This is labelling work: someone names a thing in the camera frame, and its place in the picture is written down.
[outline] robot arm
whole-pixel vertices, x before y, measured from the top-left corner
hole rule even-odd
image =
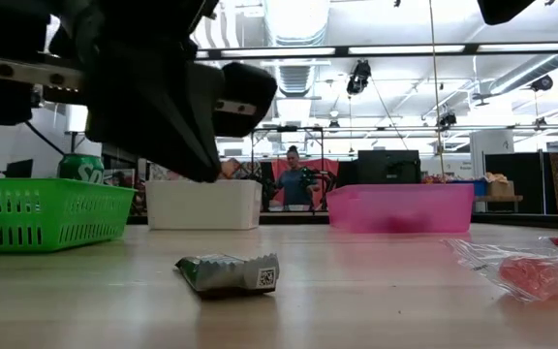
[[[40,84],[88,107],[91,141],[196,181],[216,180],[221,166],[215,136],[248,135],[277,88],[261,69],[193,62],[197,47],[190,33],[202,16],[212,16],[217,2],[0,0],[0,32],[9,34],[0,36],[0,98],[16,106],[1,113],[0,124],[30,118],[28,99],[33,84]],[[69,49],[55,52],[59,59],[37,52],[44,47],[48,14],[61,18],[70,39]]]

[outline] table surface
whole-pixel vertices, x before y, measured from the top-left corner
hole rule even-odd
[[[473,225],[474,242],[558,231]],[[438,236],[328,226],[148,232],[45,256],[0,256],[0,348],[558,348],[558,300],[523,304],[460,267]],[[273,294],[200,301],[185,255],[277,252]]]

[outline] woman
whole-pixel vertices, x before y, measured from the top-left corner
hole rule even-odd
[[[312,194],[320,190],[320,185],[314,181],[313,184],[303,188],[301,184],[302,171],[298,163],[300,157],[294,145],[290,147],[286,156],[290,169],[284,171],[277,179],[277,189],[284,189],[283,206],[312,205]]]

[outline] soda can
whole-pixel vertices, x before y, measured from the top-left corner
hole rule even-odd
[[[57,166],[57,177],[103,184],[105,167],[98,156],[66,154]]]

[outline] barcode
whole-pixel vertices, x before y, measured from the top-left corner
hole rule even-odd
[[[264,268],[258,270],[258,283],[256,288],[265,289],[265,288],[274,288],[276,283],[276,269],[273,268]]]

